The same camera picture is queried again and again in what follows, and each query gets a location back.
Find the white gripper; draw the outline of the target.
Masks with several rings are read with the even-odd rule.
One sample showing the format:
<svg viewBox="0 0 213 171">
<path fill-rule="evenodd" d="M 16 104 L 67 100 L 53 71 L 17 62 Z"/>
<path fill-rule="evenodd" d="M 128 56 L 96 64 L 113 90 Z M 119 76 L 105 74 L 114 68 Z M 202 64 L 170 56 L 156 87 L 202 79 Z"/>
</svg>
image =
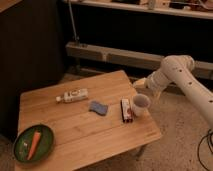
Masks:
<svg viewBox="0 0 213 171">
<path fill-rule="evenodd" d="M 138 93 L 143 93 L 151 98 L 155 98 L 156 95 L 153 93 L 151 89 L 147 87 L 145 82 L 146 82 L 145 78 L 138 79 L 133 82 L 133 87 L 136 89 Z"/>
</svg>

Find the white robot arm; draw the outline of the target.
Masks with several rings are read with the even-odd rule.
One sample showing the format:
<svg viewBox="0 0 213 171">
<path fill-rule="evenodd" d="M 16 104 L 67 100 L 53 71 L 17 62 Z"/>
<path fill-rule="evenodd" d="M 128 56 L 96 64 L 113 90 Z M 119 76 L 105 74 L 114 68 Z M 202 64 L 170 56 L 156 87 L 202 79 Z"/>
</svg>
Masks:
<svg viewBox="0 0 213 171">
<path fill-rule="evenodd" d="M 175 83 L 213 129 L 213 93 L 193 76 L 194 68 L 191 56 L 170 55 L 161 61 L 159 69 L 135 81 L 133 87 L 147 88 L 159 97 L 170 83 Z"/>
</svg>

